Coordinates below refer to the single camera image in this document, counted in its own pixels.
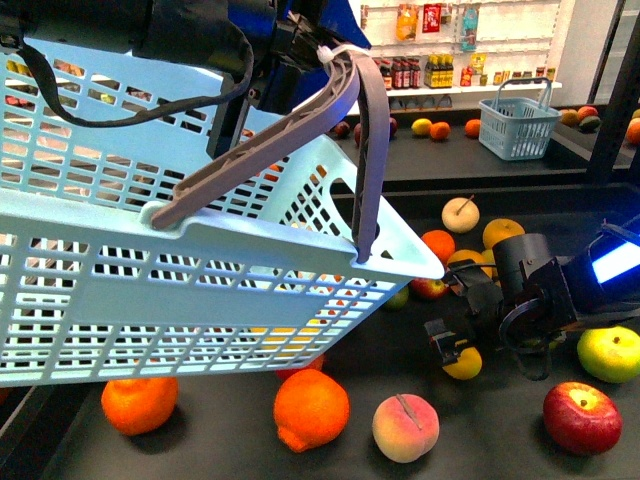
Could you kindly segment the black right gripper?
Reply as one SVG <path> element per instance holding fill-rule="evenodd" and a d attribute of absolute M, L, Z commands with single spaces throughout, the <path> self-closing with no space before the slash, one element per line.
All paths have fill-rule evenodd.
<path fill-rule="evenodd" d="M 457 363 L 465 348 L 496 341 L 512 350 L 546 350 L 575 322 L 575 310 L 547 239 L 539 233 L 514 236 L 492 248 L 494 260 L 450 263 L 445 283 L 468 304 L 462 332 L 443 319 L 424 323 L 428 344 L 442 367 Z"/>

